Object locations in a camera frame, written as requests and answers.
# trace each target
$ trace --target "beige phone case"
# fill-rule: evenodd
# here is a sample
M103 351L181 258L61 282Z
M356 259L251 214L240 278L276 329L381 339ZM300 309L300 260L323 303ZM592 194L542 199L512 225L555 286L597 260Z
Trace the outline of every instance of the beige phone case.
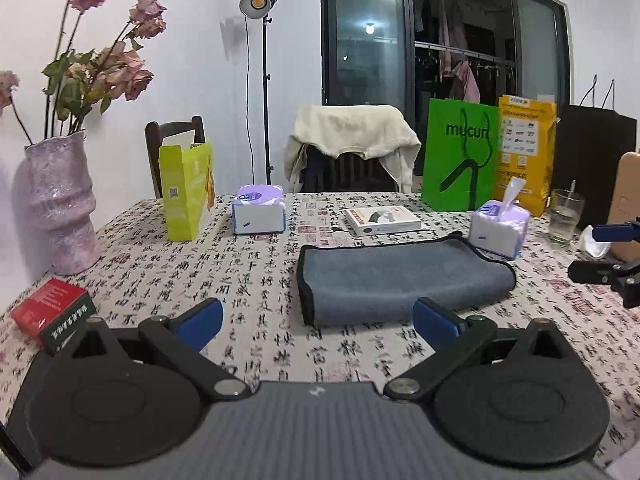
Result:
M616 189L613 192L610 224L622 224L640 216L640 154L625 153L618 165ZM615 242L611 252L620 260L632 262L640 259L640 242Z

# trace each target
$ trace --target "glass of water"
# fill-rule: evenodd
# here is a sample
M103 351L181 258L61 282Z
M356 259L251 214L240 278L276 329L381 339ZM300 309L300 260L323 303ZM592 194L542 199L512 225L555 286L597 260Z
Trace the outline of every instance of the glass of water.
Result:
M549 237L562 245L571 243L583 209L583 196L566 189L553 190L551 192Z

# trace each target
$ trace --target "white sweater on chair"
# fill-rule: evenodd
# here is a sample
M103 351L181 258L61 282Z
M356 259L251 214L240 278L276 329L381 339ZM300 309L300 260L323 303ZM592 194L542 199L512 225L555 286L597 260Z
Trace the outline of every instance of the white sweater on chair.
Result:
M306 147L315 146L337 158L356 153L364 160L378 158L396 181L398 190L411 193L420 140L400 110L380 106L306 106L300 108L284 155L289 191L300 192L300 171L306 168Z

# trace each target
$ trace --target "chair backrest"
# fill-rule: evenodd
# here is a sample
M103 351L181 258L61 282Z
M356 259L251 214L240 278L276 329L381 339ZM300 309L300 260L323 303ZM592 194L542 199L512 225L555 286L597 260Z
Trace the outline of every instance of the chair backrest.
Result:
M302 193L398 191L396 181L377 158L364 160L356 153L332 158L311 145L306 147L306 158Z
M156 198L162 198L162 184L160 183L160 164L158 163L162 140L177 134L190 132L191 130L195 130L196 132L194 142L205 142L202 117L198 115L192 117L190 123L149 123L146 126L146 151L149 155L149 166L151 167L151 177L154 181Z

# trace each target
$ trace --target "water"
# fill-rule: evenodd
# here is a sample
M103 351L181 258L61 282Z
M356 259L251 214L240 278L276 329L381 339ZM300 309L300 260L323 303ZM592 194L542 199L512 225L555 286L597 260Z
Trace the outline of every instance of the water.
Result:
M549 237L560 244L568 244L574 238L579 220L580 213L577 211L559 205L553 206L549 223Z

